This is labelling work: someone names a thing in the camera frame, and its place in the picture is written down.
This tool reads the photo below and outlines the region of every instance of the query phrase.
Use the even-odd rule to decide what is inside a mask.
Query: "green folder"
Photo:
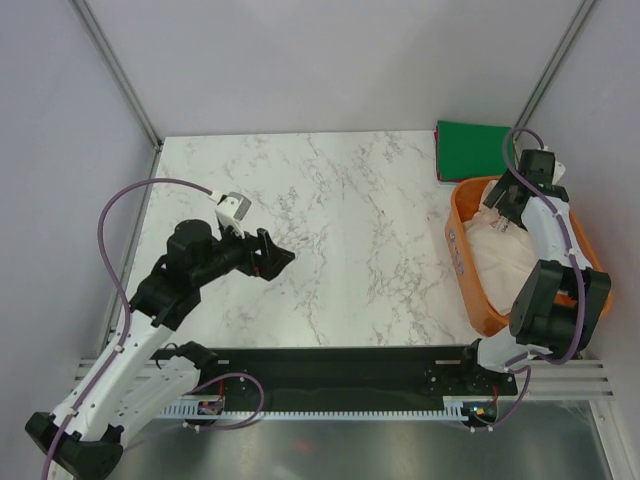
[[[438,121],[436,169],[441,182],[502,175],[507,167],[502,142],[510,127]],[[513,161],[513,148],[509,148]]]

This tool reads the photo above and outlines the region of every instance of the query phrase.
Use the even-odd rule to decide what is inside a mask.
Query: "white wall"
[[[24,432],[69,392],[112,291],[102,205],[153,159],[67,0],[0,2],[0,478],[39,478]],[[137,200],[108,222],[122,258]]]
[[[160,135],[513,124],[579,0],[89,0]]]
[[[528,126],[567,165],[572,208],[613,282],[591,349],[640,451],[640,3],[596,8]]]

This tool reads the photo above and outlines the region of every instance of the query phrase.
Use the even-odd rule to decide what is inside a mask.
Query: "orange plastic container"
[[[451,214],[445,227],[447,245],[449,245],[449,252],[455,265],[469,320],[478,333],[488,337],[495,335],[509,324],[509,315],[500,315],[489,304],[473,263],[471,247],[462,223],[471,220],[478,211],[480,198],[485,187],[491,180],[497,180],[498,178],[500,177],[471,178],[461,182],[451,196]],[[569,218],[580,249],[593,265],[593,269],[602,271],[602,265],[573,211],[569,212]],[[600,318],[609,312],[612,300],[611,292],[609,292],[609,297],[602,309]],[[573,303],[571,299],[562,295],[559,295],[556,301],[569,305]]]

